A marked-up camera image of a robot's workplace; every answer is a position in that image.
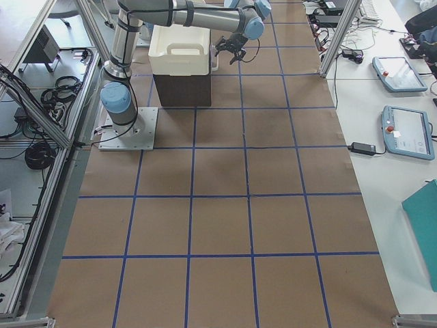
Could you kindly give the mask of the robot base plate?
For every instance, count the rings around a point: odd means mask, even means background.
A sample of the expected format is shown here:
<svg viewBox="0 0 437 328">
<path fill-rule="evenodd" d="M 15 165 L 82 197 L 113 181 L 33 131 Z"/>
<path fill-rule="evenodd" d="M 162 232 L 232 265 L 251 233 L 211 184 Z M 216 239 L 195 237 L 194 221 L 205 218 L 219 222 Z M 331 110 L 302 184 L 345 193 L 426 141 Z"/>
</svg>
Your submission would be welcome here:
<svg viewBox="0 0 437 328">
<path fill-rule="evenodd" d="M 157 107 L 139 107 L 132 128 L 130 125 L 117 126 L 102 108 L 101 125 L 98 127 L 102 142 L 97 146 L 104 151 L 153 150 L 157 118 Z"/>
</svg>

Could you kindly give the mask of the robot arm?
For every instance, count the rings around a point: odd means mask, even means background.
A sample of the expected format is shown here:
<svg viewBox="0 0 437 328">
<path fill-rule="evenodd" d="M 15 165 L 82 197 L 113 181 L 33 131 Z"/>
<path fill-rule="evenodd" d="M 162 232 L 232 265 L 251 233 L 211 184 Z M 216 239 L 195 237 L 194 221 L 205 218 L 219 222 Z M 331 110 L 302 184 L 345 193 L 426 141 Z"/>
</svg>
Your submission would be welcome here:
<svg viewBox="0 0 437 328">
<path fill-rule="evenodd" d="M 118 1 L 111 56 L 104 64 L 100 100 L 115 127 L 137 121 L 135 96 L 130 90 L 131 64 L 141 26 L 153 25 L 150 64 L 163 107 L 210 107 L 210 32 L 228 31 L 217 51 L 245 56 L 248 40 L 260 38 L 270 14 L 268 1 L 225 1 L 222 7 L 201 1 Z"/>
</svg>

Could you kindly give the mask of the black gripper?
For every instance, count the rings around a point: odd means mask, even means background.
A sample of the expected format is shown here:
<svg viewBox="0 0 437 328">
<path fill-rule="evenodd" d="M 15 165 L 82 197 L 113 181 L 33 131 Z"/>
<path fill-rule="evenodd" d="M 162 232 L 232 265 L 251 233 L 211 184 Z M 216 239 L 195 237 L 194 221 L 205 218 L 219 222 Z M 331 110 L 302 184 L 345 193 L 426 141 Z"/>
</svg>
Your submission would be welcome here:
<svg viewBox="0 0 437 328">
<path fill-rule="evenodd" d="M 246 50 L 242 48 L 245 44 L 246 37 L 241 33 L 233 33 L 230 37 L 219 40 L 215 44 L 216 54 L 218 55 L 222 51 L 233 52 L 233 57 L 229 61 L 229 64 L 233 65 L 235 62 L 241 62 L 244 59 Z"/>
</svg>

